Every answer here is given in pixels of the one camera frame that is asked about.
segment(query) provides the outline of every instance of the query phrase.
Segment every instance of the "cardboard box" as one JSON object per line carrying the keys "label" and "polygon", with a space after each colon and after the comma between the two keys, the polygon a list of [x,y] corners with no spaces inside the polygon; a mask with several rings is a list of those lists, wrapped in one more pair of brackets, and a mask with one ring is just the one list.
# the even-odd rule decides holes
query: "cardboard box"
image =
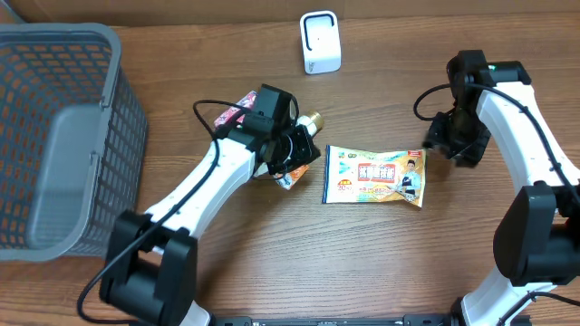
{"label": "cardboard box", "polygon": [[18,22],[15,19],[15,17],[10,12],[10,9],[8,9],[8,7],[6,7],[0,1],[0,24],[14,24],[14,23],[20,23],[20,22]]}
{"label": "cardboard box", "polygon": [[28,22],[119,26],[298,22],[324,9],[339,19],[580,11],[576,0],[18,0],[12,6]]}

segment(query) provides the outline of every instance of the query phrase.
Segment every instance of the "wood grain surface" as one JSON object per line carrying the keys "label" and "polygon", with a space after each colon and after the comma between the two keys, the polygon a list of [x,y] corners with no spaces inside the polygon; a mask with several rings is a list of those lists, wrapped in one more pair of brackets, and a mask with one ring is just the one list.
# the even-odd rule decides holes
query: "wood grain surface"
{"label": "wood grain surface", "polygon": [[[326,121],[325,145],[417,149],[429,127],[411,105],[446,82],[459,50],[490,61],[520,60],[560,145],[580,163],[580,17],[517,14],[340,22],[343,66],[306,76],[295,23],[124,28],[122,66],[150,122],[138,209],[161,200],[202,159],[209,137],[195,119],[199,99],[236,101],[261,83],[292,92]],[[448,110],[433,94],[425,115]],[[204,107],[213,120],[224,108]],[[494,265],[492,238],[514,190],[493,141],[474,169],[430,158],[422,210],[406,203],[322,205],[324,159],[291,191],[250,182],[203,236],[198,302],[218,316],[389,317],[446,312]],[[0,322],[77,325],[75,301],[102,267],[98,258],[0,264]],[[556,293],[580,298],[578,283]],[[89,314],[121,317],[100,303]],[[574,325],[580,310],[540,299],[536,324]]]}

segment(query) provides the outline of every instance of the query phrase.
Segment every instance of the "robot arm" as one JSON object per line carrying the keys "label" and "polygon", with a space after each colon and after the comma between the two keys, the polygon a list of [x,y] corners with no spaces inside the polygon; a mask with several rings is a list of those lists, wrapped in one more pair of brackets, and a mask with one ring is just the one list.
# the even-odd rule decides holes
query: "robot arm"
{"label": "robot arm", "polygon": [[[544,121],[534,98],[534,88],[521,81],[499,82],[495,88],[528,107],[546,134],[566,178],[577,185],[580,171],[564,154]],[[536,181],[544,181],[554,187],[562,186],[562,180],[554,171],[536,129],[512,103],[497,94],[483,91],[476,113],[498,144],[516,194],[523,186],[533,186]]]}
{"label": "robot arm", "polygon": [[123,256],[102,277],[101,299],[147,324],[208,325],[210,314],[193,302],[198,239],[258,167],[266,165],[272,175],[291,172],[320,156],[313,136],[322,128],[322,118],[312,113],[297,119],[296,112],[291,94],[262,85],[241,126],[217,131],[217,165],[179,210],[168,218],[212,167],[217,152],[213,142],[198,166],[166,198],[144,215],[121,214],[111,234],[107,263],[163,218],[162,227],[139,247],[142,252],[162,254],[162,259],[155,265],[140,259],[138,251]]}
{"label": "robot arm", "polygon": [[[482,51],[462,51],[449,62],[448,76],[456,107],[438,113],[424,145],[440,148],[459,166],[475,167],[493,136],[517,194],[494,237],[497,266],[475,292],[458,299],[452,313],[467,326],[510,324],[530,304],[530,293],[549,292],[580,273],[578,223],[573,218],[578,208],[527,115],[504,97],[473,84],[494,88],[528,107],[573,186],[578,185],[580,171],[542,118],[521,63],[487,63]],[[552,225],[556,210],[570,217],[568,223]]]}

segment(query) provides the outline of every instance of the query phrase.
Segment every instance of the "mesh basket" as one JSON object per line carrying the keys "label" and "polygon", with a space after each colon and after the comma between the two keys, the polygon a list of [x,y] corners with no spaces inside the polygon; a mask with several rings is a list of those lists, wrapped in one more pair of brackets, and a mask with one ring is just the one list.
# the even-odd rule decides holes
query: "mesh basket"
{"label": "mesh basket", "polygon": [[106,254],[147,120],[100,24],[0,24],[0,261]]}

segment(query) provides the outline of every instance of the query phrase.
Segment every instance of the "snack package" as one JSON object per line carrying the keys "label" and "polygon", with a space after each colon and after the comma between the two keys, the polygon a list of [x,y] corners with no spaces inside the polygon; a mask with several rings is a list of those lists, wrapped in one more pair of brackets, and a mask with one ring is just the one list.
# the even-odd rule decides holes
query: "snack package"
{"label": "snack package", "polygon": [[323,203],[406,200],[423,204],[425,150],[372,153],[326,147]]}
{"label": "snack package", "polygon": [[[246,96],[244,96],[244,98],[242,100],[238,101],[237,105],[241,105],[245,108],[252,110],[254,108],[254,103],[256,102],[256,98],[257,98],[257,93],[255,91],[251,91]],[[236,114],[236,112],[238,112],[238,111],[239,111],[238,108],[229,107],[222,114],[220,114],[216,120],[214,120],[214,126],[216,126],[216,128],[217,128],[217,127],[223,125],[224,123],[228,122],[229,119],[234,114]],[[241,123],[243,120],[244,120],[244,116],[241,116],[237,119],[237,122]],[[309,167],[307,165],[303,165],[300,168],[297,168],[296,170],[294,170],[290,173],[287,173],[283,178],[276,180],[275,182],[278,185],[280,185],[280,187],[282,187],[286,190],[290,190],[290,188],[293,185],[295,185],[296,182],[298,182],[298,179],[300,179],[300,177],[302,177],[308,169],[309,169]],[[257,172],[259,174],[266,173],[267,172],[266,166],[260,167]],[[283,175],[279,174],[279,175],[275,175],[273,177],[278,178],[281,176],[283,176]]]}
{"label": "snack package", "polygon": [[276,178],[278,177],[282,177],[279,180],[276,180],[275,182],[278,183],[278,185],[280,185],[280,187],[286,189],[286,190],[290,190],[291,187],[293,187],[296,182],[298,182],[298,179],[301,178],[306,171],[308,171],[310,167],[307,165],[302,165],[300,168],[297,168],[296,170],[292,171],[292,172],[288,172],[286,173],[286,175],[281,175],[281,174],[277,174],[275,175]]}
{"label": "snack package", "polygon": [[[244,108],[248,108],[248,109],[252,110],[254,108],[254,103],[256,102],[256,96],[257,96],[257,93],[255,91],[251,91],[246,96],[244,96],[244,98],[242,100],[238,101],[236,104],[241,105]],[[217,127],[223,125],[224,123],[226,123],[229,120],[229,118],[231,118],[238,111],[239,111],[238,108],[229,107],[227,110],[224,111],[224,113],[220,114],[219,117],[217,117],[217,119],[214,121],[214,126],[216,126],[216,128],[217,128]],[[237,122],[241,123],[243,120],[244,120],[244,116],[241,116],[237,119]]]}

